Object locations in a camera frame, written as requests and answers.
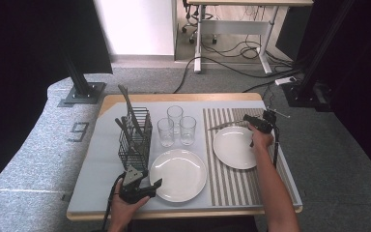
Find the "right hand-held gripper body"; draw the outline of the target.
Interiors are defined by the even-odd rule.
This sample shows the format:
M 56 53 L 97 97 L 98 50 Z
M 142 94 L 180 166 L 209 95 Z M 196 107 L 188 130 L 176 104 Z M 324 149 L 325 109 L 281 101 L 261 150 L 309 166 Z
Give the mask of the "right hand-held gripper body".
M 282 116 L 289 118 L 289 115 L 283 114 L 276 109 L 267 108 L 261 117 L 254 116 L 251 125 L 262 133 L 271 133 L 276 128 L 276 117 Z

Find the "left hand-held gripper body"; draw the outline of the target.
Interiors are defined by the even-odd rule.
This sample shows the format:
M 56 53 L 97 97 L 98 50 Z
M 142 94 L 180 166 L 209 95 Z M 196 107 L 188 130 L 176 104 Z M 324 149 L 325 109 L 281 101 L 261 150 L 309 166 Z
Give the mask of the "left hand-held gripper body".
M 120 197 L 127 203 L 133 204 L 145 197 L 146 188 L 141 188 L 141 170 L 137 170 L 130 165 L 124 174 L 124 179 L 120 188 Z

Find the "black wire cutlery basket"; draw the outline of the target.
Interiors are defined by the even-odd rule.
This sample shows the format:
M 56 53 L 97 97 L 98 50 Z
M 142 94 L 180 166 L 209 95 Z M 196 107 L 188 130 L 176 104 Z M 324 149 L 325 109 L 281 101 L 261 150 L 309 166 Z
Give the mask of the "black wire cutlery basket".
M 127 170 L 130 165 L 135 167 L 137 170 L 146 170 L 148 169 L 149 164 L 153 128 L 150 128 L 148 134 L 145 134 L 143 130 L 146 114 L 147 112 L 150 113 L 150 111 L 146 107 L 134 107 L 133 110 L 142 131 L 142 135 L 138 134 L 135 130 L 133 139 L 128 143 L 121 130 L 118 157 L 120 158 L 125 170 Z

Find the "silver table knife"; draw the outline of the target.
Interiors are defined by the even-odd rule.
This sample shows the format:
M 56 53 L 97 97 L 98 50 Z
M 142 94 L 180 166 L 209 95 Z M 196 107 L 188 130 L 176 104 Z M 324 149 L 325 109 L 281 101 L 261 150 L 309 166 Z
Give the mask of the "silver table knife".
M 227 127 L 234 127 L 234 126 L 246 126 L 248 124 L 245 120 L 239 120 L 239 121 L 233 121 L 233 122 L 227 122 L 223 123 L 214 127 L 211 127 L 208 129 L 208 131 L 215 131 L 215 130 L 222 130 Z

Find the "white plate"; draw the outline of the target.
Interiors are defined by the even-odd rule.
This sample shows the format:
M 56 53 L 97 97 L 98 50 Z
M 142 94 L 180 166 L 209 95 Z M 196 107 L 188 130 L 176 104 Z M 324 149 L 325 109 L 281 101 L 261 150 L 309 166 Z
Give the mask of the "white plate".
M 235 169 L 250 169 L 257 162 L 252 154 L 252 131 L 244 127 L 227 127 L 214 136 L 214 153 L 226 165 Z
M 205 163 L 194 153 L 175 149 L 158 156 L 150 166 L 150 183 L 162 180 L 157 195 L 174 203 L 196 197 L 207 182 Z

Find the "silver fork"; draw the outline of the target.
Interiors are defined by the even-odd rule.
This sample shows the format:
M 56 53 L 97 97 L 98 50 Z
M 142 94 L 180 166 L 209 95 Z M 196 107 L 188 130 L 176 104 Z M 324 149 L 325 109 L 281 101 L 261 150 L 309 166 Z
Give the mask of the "silver fork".
M 146 114 L 146 117 L 145 117 L 145 121 L 144 121 L 144 133 L 148 134 L 149 131 L 150 131 L 150 128 L 152 128 L 152 123 L 151 123 L 151 115 L 149 112 L 147 112 Z

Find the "clear drinking glass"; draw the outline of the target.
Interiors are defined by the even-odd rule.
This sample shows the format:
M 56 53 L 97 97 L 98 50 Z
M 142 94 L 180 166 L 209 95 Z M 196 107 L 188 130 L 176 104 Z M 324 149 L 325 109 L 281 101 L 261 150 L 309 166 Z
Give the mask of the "clear drinking glass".
M 162 118 L 157 122 L 160 144 L 170 147 L 174 144 L 174 122 L 169 118 Z
M 185 116 L 180 121 L 181 142 L 191 145 L 195 140 L 196 120 L 191 116 Z
M 179 105 L 172 105 L 167 109 L 167 116 L 174 123 L 174 133 L 180 132 L 180 121 L 183 118 L 183 109 Z

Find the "person's right hand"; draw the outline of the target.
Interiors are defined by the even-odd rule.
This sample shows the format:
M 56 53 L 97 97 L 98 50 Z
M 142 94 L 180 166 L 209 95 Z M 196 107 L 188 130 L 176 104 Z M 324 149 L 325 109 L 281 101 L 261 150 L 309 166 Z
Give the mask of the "person's right hand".
M 251 125 L 248 127 L 252 130 L 253 153 L 255 155 L 265 154 L 273 143 L 272 134 L 263 133 Z

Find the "person's left hand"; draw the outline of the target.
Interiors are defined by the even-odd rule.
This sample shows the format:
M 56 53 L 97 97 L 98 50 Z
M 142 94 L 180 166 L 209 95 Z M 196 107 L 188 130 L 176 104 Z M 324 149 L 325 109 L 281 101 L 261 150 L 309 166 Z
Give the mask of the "person's left hand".
M 120 197 L 120 188 L 123 180 L 120 179 L 116 185 L 113 198 L 111 201 L 111 224 L 113 226 L 125 226 L 127 225 L 136 211 L 144 206 L 150 199 L 149 196 L 145 196 L 138 202 L 129 204 Z

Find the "white power strip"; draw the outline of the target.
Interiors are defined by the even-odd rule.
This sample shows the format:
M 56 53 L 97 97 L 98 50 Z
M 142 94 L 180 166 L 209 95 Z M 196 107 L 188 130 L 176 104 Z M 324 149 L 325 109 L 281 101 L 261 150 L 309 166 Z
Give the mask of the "white power strip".
M 294 76 L 288 76 L 288 77 L 283 77 L 283 78 L 278 78 L 274 81 L 275 85 L 283 85 L 283 84 L 288 84 L 288 83 L 295 83 L 297 79 Z

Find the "black metal stand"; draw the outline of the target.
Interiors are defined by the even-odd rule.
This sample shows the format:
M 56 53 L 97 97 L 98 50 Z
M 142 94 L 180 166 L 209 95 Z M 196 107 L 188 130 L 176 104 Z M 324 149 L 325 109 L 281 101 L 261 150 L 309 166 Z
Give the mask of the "black metal stand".
M 310 53 L 311 57 L 306 57 L 307 63 L 302 69 L 303 80 L 301 83 L 285 84 L 282 87 L 286 100 L 291 107 L 316 107 L 322 109 L 328 107 L 328 103 L 323 95 L 323 101 L 320 101 L 314 91 L 315 84 L 318 80 L 316 72 L 355 1 L 342 0 L 337 14 L 331 20 L 325 34 Z
M 68 95 L 61 99 L 59 107 L 73 107 L 75 104 L 96 104 L 104 90 L 104 82 L 88 82 L 66 49 L 63 50 L 64 63 L 73 86 Z

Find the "grey striped placemat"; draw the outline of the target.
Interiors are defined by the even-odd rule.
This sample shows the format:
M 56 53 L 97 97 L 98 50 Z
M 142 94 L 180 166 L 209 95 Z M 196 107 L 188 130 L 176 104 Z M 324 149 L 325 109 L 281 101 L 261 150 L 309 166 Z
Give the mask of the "grey striped placemat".
M 205 108 L 203 110 L 204 131 L 212 204 L 216 207 L 256 207 L 262 206 L 257 164 L 242 170 L 223 163 L 214 153 L 214 136 L 220 130 L 211 127 L 243 119 L 245 114 L 261 117 L 262 108 Z

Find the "black office chair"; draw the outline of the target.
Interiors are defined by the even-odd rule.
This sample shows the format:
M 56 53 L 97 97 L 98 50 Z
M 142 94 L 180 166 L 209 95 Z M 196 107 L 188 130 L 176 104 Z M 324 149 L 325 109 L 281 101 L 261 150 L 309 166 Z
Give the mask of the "black office chair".
M 194 31 L 188 38 L 191 44 L 194 44 L 195 37 L 197 35 L 197 25 L 199 19 L 199 7 L 197 5 L 188 4 L 187 0 L 183 0 L 183 6 L 185 8 L 185 19 L 186 24 L 181 28 L 182 32 L 185 34 L 188 27 L 194 28 Z

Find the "white partition panel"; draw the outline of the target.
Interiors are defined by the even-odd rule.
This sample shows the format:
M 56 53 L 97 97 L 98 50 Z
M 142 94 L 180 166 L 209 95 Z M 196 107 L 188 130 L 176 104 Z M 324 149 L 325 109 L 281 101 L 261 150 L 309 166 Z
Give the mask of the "white partition panel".
M 108 53 L 175 56 L 177 0 L 94 0 Z

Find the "white desk with metal frame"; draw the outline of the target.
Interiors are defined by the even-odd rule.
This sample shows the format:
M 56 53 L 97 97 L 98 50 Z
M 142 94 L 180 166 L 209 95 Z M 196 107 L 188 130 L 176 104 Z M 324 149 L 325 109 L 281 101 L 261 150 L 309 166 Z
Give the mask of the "white desk with metal frame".
M 194 52 L 196 73 L 202 71 L 202 36 L 206 34 L 259 35 L 262 43 L 256 49 L 265 74 L 271 73 L 266 50 L 271 37 L 276 15 L 280 7 L 309 7 L 313 0 L 186 0 L 198 7 L 197 37 Z M 272 7 L 268 21 L 208 20 L 204 18 L 207 6 L 262 6 Z

